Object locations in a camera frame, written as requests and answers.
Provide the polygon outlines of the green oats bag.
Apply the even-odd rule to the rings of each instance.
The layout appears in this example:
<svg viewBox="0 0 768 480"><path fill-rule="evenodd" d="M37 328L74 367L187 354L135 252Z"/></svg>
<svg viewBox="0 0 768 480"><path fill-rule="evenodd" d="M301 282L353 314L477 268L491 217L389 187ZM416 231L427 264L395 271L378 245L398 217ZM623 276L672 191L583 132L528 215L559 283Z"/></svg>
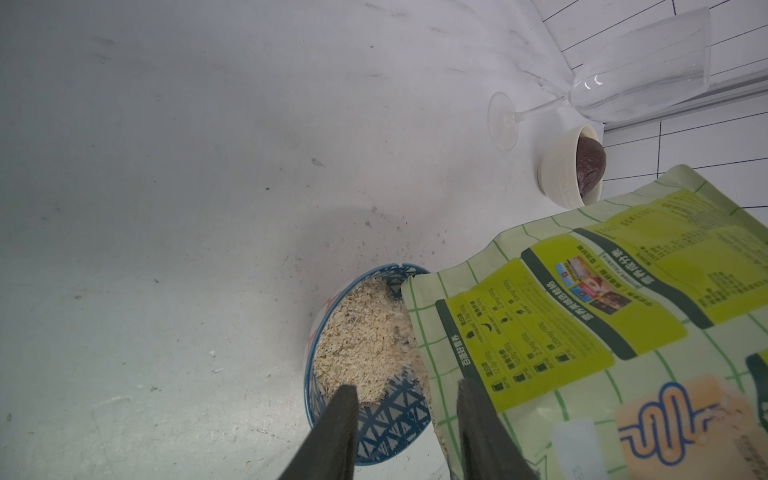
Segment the green oats bag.
<svg viewBox="0 0 768 480"><path fill-rule="evenodd" d="M767 228L685 165L406 281L462 478L477 382L540 479L767 475Z"/></svg>

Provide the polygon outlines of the blue patterned breakfast bowl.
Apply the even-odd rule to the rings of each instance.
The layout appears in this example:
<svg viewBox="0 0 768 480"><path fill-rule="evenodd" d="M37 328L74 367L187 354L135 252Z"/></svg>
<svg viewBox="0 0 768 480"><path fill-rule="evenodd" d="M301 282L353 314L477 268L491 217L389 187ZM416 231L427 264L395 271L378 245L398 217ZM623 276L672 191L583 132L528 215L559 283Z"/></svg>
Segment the blue patterned breakfast bowl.
<svg viewBox="0 0 768 480"><path fill-rule="evenodd" d="M328 300L310 329L306 416L315 424L340 386L354 386L359 466L394 458L431 423L428 380L402 292L424 271L404 263L362 274Z"/></svg>

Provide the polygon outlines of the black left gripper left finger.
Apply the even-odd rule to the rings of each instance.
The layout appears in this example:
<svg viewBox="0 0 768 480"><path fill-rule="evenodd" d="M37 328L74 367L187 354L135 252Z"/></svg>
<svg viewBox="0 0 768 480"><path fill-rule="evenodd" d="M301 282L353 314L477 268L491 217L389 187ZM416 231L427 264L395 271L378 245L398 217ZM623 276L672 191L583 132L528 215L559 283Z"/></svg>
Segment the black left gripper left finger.
<svg viewBox="0 0 768 480"><path fill-rule="evenodd" d="M353 479L358 414L356 387L340 386L279 479Z"/></svg>

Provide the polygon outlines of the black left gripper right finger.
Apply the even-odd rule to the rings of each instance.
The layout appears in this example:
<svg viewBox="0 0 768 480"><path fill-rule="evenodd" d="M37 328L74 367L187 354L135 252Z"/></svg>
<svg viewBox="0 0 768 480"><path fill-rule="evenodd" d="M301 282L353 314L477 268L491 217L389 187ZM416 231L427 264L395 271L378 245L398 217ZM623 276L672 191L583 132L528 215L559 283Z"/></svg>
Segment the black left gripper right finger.
<svg viewBox="0 0 768 480"><path fill-rule="evenodd" d="M457 414L465 479L537 479L496 416L484 388L471 379L458 382Z"/></svg>

